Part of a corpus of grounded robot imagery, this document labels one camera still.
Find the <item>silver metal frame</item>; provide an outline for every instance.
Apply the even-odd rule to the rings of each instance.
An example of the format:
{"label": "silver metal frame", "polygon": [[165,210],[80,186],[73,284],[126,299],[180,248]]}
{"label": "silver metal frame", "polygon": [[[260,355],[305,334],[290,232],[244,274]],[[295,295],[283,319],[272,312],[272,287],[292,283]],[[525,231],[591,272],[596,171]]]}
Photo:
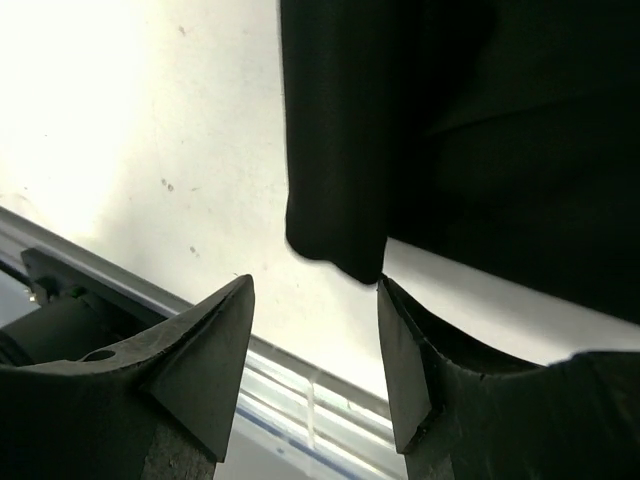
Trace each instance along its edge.
{"label": "silver metal frame", "polygon": [[[162,315],[173,316],[191,307],[183,299],[0,208],[0,261],[26,275],[20,254],[34,247]],[[275,453],[297,463],[309,476],[406,478],[404,461],[395,453],[387,402],[256,337],[249,345],[236,413],[277,439]],[[309,471],[308,460],[322,468]]]}

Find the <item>gray floor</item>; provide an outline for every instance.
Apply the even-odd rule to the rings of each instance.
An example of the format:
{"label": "gray floor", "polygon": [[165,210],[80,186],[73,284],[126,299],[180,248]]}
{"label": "gray floor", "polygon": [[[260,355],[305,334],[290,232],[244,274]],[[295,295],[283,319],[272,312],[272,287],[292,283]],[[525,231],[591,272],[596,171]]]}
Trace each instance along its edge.
{"label": "gray floor", "polygon": [[[33,311],[35,304],[29,302],[24,287],[11,277],[0,272],[0,327],[22,315]],[[295,462],[284,457],[285,447],[278,440],[248,420],[236,416],[229,442],[226,462],[217,468],[215,480],[278,479],[302,480],[307,478],[335,478],[323,472],[320,465],[312,465],[311,459],[297,458]],[[313,476],[306,475],[295,465],[307,465]]]}

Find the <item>black cloth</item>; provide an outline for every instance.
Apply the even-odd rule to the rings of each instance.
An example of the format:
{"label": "black cloth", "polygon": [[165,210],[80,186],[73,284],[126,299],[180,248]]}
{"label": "black cloth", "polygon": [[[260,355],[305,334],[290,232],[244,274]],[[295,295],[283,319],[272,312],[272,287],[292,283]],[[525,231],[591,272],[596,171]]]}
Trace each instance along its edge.
{"label": "black cloth", "polygon": [[640,3],[281,0],[287,240],[388,237],[640,323]]}

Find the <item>white table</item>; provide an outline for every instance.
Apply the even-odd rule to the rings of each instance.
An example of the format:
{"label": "white table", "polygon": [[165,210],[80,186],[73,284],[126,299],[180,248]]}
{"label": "white table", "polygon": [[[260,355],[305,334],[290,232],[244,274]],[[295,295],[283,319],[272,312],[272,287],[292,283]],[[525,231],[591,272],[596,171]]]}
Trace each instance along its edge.
{"label": "white table", "polygon": [[[0,205],[196,302],[252,273],[254,334],[381,397],[375,292],[284,241],[275,0],[0,0]],[[448,321],[545,363],[640,328],[392,242]]]}

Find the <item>folded black cloth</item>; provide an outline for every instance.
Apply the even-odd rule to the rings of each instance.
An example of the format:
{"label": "folded black cloth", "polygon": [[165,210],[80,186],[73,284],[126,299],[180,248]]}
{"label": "folded black cloth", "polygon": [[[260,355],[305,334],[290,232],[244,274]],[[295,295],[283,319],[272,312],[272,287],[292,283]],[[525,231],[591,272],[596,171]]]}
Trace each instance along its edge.
{"label": "folded black cloth", "polygon": [[640,323],[640,3],[281,0],[287,239],[397,238]]}

